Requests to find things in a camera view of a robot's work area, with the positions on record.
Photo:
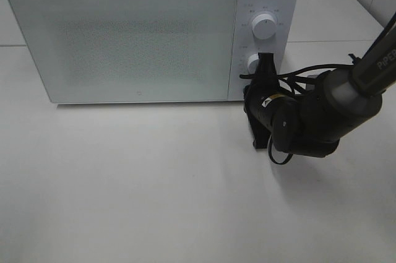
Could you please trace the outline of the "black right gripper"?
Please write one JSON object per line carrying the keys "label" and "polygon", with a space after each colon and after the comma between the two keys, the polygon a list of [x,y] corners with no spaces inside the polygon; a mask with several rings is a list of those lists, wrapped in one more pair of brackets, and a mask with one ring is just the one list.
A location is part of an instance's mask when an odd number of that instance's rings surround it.
{"label": "black right gripper", "polygon": [[259,53],[258,74],[243,75],[244,110],[253,134],[255,149],[273,144],[279,151],[297,151],[299,105],[282,89],[276,77],[273,53]]}

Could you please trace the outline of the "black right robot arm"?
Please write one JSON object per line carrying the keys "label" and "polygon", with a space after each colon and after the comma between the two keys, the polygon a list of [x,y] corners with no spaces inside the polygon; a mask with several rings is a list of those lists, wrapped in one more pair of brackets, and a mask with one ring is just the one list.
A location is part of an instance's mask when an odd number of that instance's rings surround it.
{"label": "black right robot arm", "polygon": [[259,53],[244,75],[244,111],[256,149],[324,158],[340,139],[381,110],[395,83],[395,19],[351,64],[319,64],[278,74],[274,56]]}

